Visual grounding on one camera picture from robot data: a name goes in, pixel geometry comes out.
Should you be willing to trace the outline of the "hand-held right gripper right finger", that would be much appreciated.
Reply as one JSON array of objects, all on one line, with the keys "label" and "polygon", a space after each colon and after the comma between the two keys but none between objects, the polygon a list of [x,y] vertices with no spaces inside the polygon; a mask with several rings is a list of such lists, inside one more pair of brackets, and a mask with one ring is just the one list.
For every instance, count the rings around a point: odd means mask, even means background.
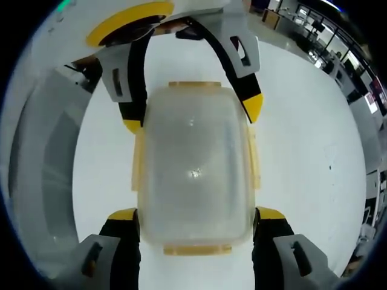
[{"label": "hand-held right gripper right finger", "polygon": [[252,262],[255,289],[335,289],[340,281],[325,253],[270,208],[255,209]]}]

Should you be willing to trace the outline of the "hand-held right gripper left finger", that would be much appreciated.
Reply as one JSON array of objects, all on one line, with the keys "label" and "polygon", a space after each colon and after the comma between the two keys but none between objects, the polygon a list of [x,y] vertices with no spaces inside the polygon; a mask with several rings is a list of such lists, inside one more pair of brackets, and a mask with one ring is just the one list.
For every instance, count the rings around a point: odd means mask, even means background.
[{"label": "hand-held right gripper left finger", "polygon": [[99,234],[85,238],[75,249],[73,289],[138,289],[140,226],[137,210],[111,214]]}]

